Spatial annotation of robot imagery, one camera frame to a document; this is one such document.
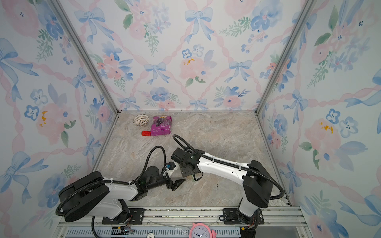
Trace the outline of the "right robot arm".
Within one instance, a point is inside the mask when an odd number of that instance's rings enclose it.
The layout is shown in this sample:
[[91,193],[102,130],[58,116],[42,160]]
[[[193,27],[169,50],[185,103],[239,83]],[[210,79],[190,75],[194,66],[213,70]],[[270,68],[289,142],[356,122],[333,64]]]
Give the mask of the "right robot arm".
[[272,189],[277,184],[263,165],[254,160],[250,163],[238,163],[201,150],[181,148],[173,152],[171,159],[179,164],[183,177],[209,173],[241,186],[245,194],[240,200],[236,214],[242,224],[250,225],[259,220],[259,209],[268,208]]

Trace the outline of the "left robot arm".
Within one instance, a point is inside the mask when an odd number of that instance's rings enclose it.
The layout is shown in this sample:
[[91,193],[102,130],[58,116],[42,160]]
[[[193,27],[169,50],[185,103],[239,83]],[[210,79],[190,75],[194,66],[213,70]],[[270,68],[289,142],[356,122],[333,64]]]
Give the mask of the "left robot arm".
[[103,224],[140,224],[143,209],[131,209],[127,203],[147,196],[150,189],[166,186],[175,191],[185,179],[173,181],[171,174],[176,168],[173,162],[163,169],[150,166],[131,182],[105,178],[99,171],[92,172],[65,187],[59,193],[56,215],[66,222],[74,222],[85,216],[102,217]]

